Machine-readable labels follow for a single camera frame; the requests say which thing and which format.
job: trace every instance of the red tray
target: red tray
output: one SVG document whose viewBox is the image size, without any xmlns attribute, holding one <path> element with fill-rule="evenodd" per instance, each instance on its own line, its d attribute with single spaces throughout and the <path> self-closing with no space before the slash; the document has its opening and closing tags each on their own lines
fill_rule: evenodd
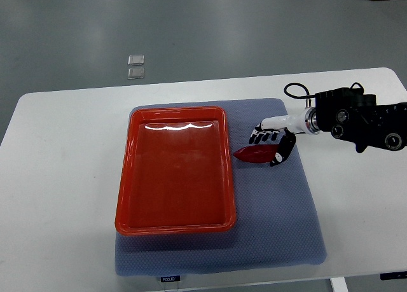
<svg viewBox="0 0 407 292">
<path fill-rule="evenodd" d="M 215 106 L 135 111 L 117 231 L 126 236 L 223 232 L 235 221 L 225 111 Z"/>
</svg>

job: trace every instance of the gray floor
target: gray floor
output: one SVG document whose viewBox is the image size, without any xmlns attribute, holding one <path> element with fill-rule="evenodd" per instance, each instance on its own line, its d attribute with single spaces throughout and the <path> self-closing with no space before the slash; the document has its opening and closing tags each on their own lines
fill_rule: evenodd
<svg viewBox="0 0 407 292">
<path fill-rule="evenodd" d="M 407 0 L 0 0 L 0 140 L 29 92 L 369 67 L 407 87 L 406 40 Z M 127 80 L 134 53 L 145 55 L 142 80 Z M 347 283 L 407 289 L 378 275 Z M 331 291 L 328 281 L 228 290 Z"/>
</svg>

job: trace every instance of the white table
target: white table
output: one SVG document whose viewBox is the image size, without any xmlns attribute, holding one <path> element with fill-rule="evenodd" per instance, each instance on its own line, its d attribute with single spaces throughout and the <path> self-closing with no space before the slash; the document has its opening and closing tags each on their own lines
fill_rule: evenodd
<svg viewBox="0 0 407 292">
<path fill-rule="evenodd" d="M 275 97 L 289 114 L 311 93 L 358 81 L 378 104 L 407 101 L 390 69 L 264 76 L 43 92 L 23 96 L 0 146 L 1 291 L 151 291 L 155 277 L 114 272 L 114 216 L 127 135 L 136 106 Z M 407 149 L 393 153 L 330 134 L 298 136 L 328 252 L 321 265 L 186 275 L 180 289 L 378 274 L 407 269 Z"/>
</svg>

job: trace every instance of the red object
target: red object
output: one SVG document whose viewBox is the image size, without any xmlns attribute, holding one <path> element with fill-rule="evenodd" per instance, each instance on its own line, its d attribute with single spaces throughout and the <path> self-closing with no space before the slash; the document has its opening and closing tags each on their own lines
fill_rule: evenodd
<svg viewBox="0 0 407 292">
<path fill-rule="evenodd" d="M 117 231 L 126 236 L 223 232 L 235 221 L 225 111 L 212 106 L 134 112 Z"/>
<path fill-rule="evenodd" d="M 270 163 L 278 148 L 278 144 L 256 144 L 237 150 L 233 156 L 247 163 Z"/>
</svg>

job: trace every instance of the blue mat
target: blue mat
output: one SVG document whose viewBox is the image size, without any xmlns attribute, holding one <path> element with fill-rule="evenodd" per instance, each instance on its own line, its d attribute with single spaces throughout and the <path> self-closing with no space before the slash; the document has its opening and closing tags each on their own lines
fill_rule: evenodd
<svg viewBox="0 0 407 292">
<path fill-rule="evenodd" d="M 222 107 L 228 117 L 232 154 L 248 145 L 253 128 L 262 119 L 287 114 L 280 99 L 143 108 L 180 106 Z M 287 161 L 276 167 L 271 168 L 268 163 L 244 163 L 233 156 L 232 167 L 237 221 L 231 230 L 142 237 L 117 233 L 117 274 L 209 274 L 322 263 L 326 258 L 325 245 L 297 148 Z"/>
</svg>

